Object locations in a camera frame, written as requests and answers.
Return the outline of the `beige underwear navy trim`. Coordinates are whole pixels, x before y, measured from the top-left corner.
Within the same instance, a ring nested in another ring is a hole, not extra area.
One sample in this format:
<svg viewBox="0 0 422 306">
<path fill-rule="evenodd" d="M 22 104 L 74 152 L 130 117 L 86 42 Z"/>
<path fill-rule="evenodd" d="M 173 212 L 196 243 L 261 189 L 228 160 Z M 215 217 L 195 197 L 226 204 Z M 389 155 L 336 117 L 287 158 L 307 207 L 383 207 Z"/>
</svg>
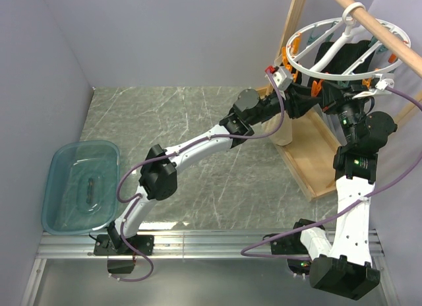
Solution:
<svg viewBox="0 0 422 306">
<path fill-rule="evenodd" d="M 268 121 L 262 123 L 262 131 L 264 133 L 271 133 L 279 124 L 282 114 L 279 113 Z M 284 113 L 284 118 L 281 127 L 269 136 L 271 142 L 278 146 L 286 146 L 293 141 L 292 122 L 287 113 Z"/>
</svg>

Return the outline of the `white round clip hanger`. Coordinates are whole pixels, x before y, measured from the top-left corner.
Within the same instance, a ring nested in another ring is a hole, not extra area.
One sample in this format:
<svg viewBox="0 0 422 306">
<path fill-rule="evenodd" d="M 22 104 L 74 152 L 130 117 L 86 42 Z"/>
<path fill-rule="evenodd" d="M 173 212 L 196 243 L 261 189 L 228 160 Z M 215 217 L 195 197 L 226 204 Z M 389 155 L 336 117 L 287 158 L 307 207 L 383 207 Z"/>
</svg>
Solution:
<svg viewBox="0 0 422 306">
<path fill-rule="evenodd" d="M 282 48 L 283 65 L 308 77 L 335 81 L 362 80 L 393 73 L 403 60 L 368 24 L 352 15 L 366 10 L 349 4 L 342 15 L 298 29 Z"/>
</svg>

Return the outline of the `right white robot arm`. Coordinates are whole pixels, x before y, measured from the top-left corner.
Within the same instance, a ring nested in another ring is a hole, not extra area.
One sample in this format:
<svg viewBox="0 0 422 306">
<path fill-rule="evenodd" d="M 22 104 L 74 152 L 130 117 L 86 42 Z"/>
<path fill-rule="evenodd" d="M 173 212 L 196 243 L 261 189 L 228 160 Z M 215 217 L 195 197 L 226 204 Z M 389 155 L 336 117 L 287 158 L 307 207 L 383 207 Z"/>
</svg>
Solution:
<svg viewBox="0 0 422 306">
<path fill-rule="evenodd" d="M 367 86 L 339 86 L 319 81 L 323 113 L 336 115 L 346 138 L 334 156 L 338 215 L 334 240 L 329 241 L 323 223 L 300 219 L 293 231 L 270 242 L 271 252 L 285 256 L 291 270 L 309 277 L 312 288 L 359 300 L 380 283 L 380 271 L 372 266 L 369 249 L 369 212 L 375 190 L 378 152 L 398 126 L 382 111 L 365 111 L 372 95 Z"/>
</svg>

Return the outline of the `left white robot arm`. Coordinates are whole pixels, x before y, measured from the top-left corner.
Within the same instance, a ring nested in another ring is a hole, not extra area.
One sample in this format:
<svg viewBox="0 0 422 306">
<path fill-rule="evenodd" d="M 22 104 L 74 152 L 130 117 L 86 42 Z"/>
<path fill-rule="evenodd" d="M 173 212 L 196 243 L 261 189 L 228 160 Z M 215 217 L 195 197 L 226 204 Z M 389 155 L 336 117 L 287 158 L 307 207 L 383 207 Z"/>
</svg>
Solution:
<svg viewBox="0 0 422 306">
<path fill-rule="evenodd" d="M 123 199 L 119 194 L 124 181 L 117 186 L 116 198 L 126 209 L 106 227 L 106 233 L 97 238 L 97 255 L 141 254 L 138 228 L 153 207 L 168 199 L 178 188 L 178 176 L 201 160 L 235 148 L 246 140 L 257 139 L 253 125 L 263 123 L 275 115 L 297 119 L 321 102 L 310 88 L 290 84 L 276 88 L 261 98 L 254 89 L 241 91 L 228 114 L 217 125 L 201 135 L 179 145 L 162 148 L 159 144 L 149 149 L 145 161 L 134 166 L 140 179 L 133 196 Z"/>
</svg>

